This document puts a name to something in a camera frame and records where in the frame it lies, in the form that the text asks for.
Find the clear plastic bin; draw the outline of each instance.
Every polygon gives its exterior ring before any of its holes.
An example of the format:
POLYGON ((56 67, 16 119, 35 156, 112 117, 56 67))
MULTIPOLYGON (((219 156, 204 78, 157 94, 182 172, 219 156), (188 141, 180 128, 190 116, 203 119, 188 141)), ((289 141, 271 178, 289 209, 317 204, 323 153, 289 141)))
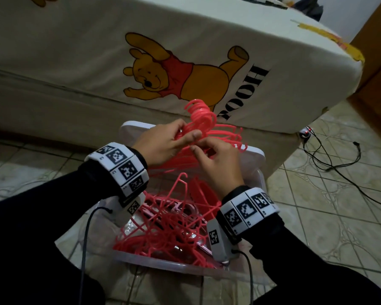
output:
MULTIPOLYGON (((126 132, 124 134, 125 140, 130 140, 130 139, 127 139, 128 136, 129 134, 127 134, 126 132)), ((258 169, 257 166, 255 166, 255 169, 251 168, 251 165, 253 164, 251 162, 251 159, 253 159, 254 157, 257 161, 260 162, 260 164, 263 163, 262 159, 264 159, 265 161, 264 153, 262 153, 262 151, 257 148, 251 148, 251 151, 249 149, 250 148, 248 148, 246 152, 241 154, 242 155, 241 168, 242 168, 242 174, 243 174, 245 183, 251 187, 260 187, 266 191, 266 185, 265 185, 264 176, 262 172, 258 169)), ((182 178, 185 182, 190 181, 190 179, 195 175, 198 175, 198 177, 202 180, 204 179, 203 174, 198 169, 188 169, 181 172, 186 172, 188 174, 187 179, 182 178)), ((147 191, 151 194, 157 194, 157 193, 167 194, 168 191, 172 188, 178 175, 179 175, 179 172, 173 172, 173 173, 163 174, 160 176, 150 178, 147 191)), ((178 185, 175 188, 175 191, 173 192, 173 197, 175 198, 183 197, 184 188, 183 187, 181 188, 181 186, 183 185, 180 182, 178 182, 178 185)), ((117 197, 110 197, 108 199, 99 201, 97 206, 106 206, 106 207, 112 208, 113 204, 115 203, 118 203, 117 197)), ((141 215, 137 215, 135 213, 134 219, 136 221, 137 220, 141 221, 141 215)), ((93 254, 101 255, 101 256, 112 257, 112 259, 116 261, 128 262, 128 263, 151 267, 151 268, 158 268, 162 270, 169 270, 173 272, 181 272, 181 273, 193 274, 193 275, 211 276, 215 278, 237 279, 241 281, 249 281, 249 269, 248 269, 247 261, 244 256, 240 256, 237 259, 231 260, 228 265, 222 266, 221 268, 211 269, 211 268, 203 268, 200 266, 192 266, 189 264, 166 261, 162 259, 155 259, 155 258, 149 258, 145 256, 134 255, 134 254, 130 254, 127 252, 122 252, 122 251, 115 251, 112 249, 112 247, 114 246, 116 242, 116 238, 122 234, 121 228, 123 226, 126 227, 125 231, 127 232, 129 232, 130 229, 133 229, 136 227, 131 221, 129 221, 129 223, 123 223, 123 222, 120 222, 119 219, 116 218, 114 215, 110 215, 104 210, 98 210, 97 213, 95 213, 95 215, 93 216, 90 227, 89 227, 87 251, 93 254)), ((79 242, 81 243, 81 245, 83 245, 85 228, 86 228, 86 223, 84 223, 81 226, 79 231, 79 242)), ((264 285, 269 284, 271 280, 264 273, 261 261, 254 259, 248 252, 249 248, 251 248, 251 245, 248 242, 243 240, 239 244, 239 248, 240 250, 247 253, 250 257, 251 264, 253 267, 254 282, 259 284, 264 284, 264 285)))

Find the person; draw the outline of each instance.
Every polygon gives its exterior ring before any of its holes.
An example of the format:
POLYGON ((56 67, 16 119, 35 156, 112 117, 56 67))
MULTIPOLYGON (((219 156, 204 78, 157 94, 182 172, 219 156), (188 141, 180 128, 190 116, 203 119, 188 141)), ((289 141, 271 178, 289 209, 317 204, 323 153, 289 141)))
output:
MULTIPOLYGON (((132 148, 145 169, 160 165, 201 137, 199 130, 174 140, 186 123, 179 119, 144 132, 132 148)), ((191 146, 210 185, 225 203, 244 185, 239 152, 216 138, 191 146), (216 153, 209 158, 203 149, 216 153)), ((120 196, 121 188, 103 166, 88 160, 77 171, 0 201, 0 302, 77 304, 80 270, 54 242, 94 204, 120 196)), ((257 304, 332 301, 381 304, 381 289, 361 274, 328 264, 285 226, 278 214, 260 221, 242 235, 251 253, 263 261, 264 271, 277 284, 257 304)), ((101 285, 84 278, 83 304, 104 304, 101 285)))

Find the bundle of red hangers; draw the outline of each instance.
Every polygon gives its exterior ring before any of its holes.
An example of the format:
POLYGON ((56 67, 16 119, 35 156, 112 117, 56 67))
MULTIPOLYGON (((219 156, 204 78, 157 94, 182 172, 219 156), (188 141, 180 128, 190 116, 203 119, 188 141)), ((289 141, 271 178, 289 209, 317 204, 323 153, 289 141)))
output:
MULTIPOLYGON (((176 139, 199 129, 202 138, 217 137, 232 144, 240 152, 246 150, 247 146, 242 149, 242 129, 237 133, 235 126, 217 125, 216 115, 202 100, 190 101, 185 109, 190 113, 191 122, 176 135, 176 139)), ((197 165, 190 148, 185 147, 173 159, 154 169, 166 173, 197 165)), ((215 267, 211 251, 205 246, 208 237, 206 223, 216 216, 221 201, 213 190, 197 177, 191 179, 189 184, 182 180, 182 177, 188 176, 184 172, 180 173, 168 195, 151 195, 145 192, 145 203, 139 208, 143 223, 131 218, 137 227, 127 235, 123 227, 113 249, 207 268, 215 267), (172 197, 174 191, 178 192, 178 183, 185 187, 183 199, 172 197)))

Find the white wall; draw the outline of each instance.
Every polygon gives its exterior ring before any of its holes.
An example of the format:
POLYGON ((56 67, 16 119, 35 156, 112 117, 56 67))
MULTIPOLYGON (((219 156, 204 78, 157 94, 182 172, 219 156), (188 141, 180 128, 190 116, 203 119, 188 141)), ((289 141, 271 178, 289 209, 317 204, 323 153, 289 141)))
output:
POLYGON ((323 5, 320 22, 351 42, 380 3, 381 0, 319 0, 318 4, 323 5))

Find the person's right hand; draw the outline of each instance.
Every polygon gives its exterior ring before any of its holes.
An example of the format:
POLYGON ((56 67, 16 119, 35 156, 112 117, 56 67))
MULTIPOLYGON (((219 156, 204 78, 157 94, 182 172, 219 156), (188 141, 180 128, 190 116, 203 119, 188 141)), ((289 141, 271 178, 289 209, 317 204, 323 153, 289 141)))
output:
POLYGON ((204 138, 190 147, 200 167, 207 174, 210 185, 222 200, 229 192, 244 185, 240 170, 239 150, 218 138, 204 138), (202 149, 212 148, 216 155, 213 159, 202 149))

